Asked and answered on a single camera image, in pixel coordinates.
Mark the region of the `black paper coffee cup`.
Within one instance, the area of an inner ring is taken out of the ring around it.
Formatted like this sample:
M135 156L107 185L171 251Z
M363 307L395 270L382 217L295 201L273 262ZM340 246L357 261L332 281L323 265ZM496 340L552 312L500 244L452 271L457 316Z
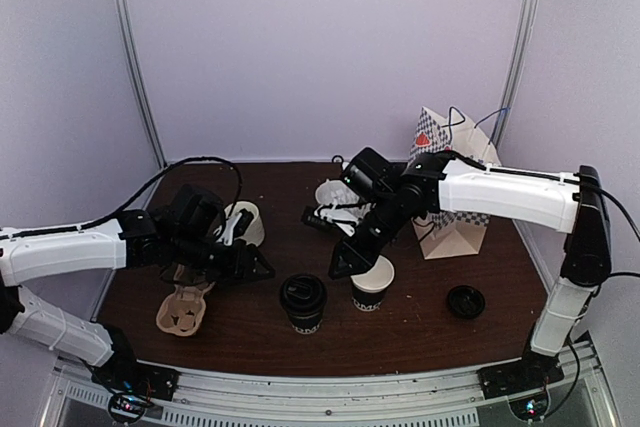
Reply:
M300 334L308 335L315 333L322 322L324 309L320 312L308 316L297 316L288 314L284 309L292 327L294 330Z
M354 306L363 312L378 309L394 279L395 269L392 262L384 256L379 256L371 270L350 277Z

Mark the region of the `black plastic cup lid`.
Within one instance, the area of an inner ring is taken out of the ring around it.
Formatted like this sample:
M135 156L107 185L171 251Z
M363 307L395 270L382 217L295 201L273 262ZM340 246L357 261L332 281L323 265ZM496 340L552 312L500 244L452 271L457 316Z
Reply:
M486 300L478 289L469 285L458 285L447 293L446 305L455 317L473 320L484 312Z
M297 316L316 314L324 309L328 299L325 284L311 274L296 274L283 281L279 301L288 313Z

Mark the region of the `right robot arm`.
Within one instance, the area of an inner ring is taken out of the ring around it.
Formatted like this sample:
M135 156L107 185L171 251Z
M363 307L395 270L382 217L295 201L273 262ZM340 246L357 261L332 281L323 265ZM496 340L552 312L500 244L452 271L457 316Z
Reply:
M406 165L370 147L343 167L340 180L370 211L361 221L339 220L328 275L369 272L405 224L430 213L472 212L529 222L566 234L558 279L529 337L529 352L513 366L519 387L535 387L598 287L612 275L607 202L615 198L591 166L545 173L482 164L453 150L422 153Z

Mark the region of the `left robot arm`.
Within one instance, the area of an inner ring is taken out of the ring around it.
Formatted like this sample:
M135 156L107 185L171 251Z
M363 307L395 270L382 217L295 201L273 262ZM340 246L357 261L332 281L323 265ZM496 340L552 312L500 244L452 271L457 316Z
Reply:
M137 389L144 371L126 336L40 299L25 282L78 271L179 264L205 281L244 284L267 280L274 269L244 238L253 221L246 209L227 212L216 194L190 184L154 210L114 212L84 224L1 232L1 330L78 357L123 391Z

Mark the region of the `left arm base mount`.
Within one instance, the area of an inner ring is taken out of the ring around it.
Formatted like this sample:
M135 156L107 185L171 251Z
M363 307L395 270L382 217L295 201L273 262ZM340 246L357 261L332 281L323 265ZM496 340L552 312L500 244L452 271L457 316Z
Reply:
M117 424L130 425L140 421L157 401L171 401L180 374L177 370L136 363L132 372L117 372L114 368L85 364L91 380L109 394L107 413Z

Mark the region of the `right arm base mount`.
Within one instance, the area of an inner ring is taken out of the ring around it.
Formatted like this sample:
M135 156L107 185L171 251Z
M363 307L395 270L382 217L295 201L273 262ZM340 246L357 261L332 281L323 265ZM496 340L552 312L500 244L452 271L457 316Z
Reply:
M542 365L523 359L478 371L484 398L506 398L511 413L527 422L541 421L551 410L549 387L564 378L557 363Z

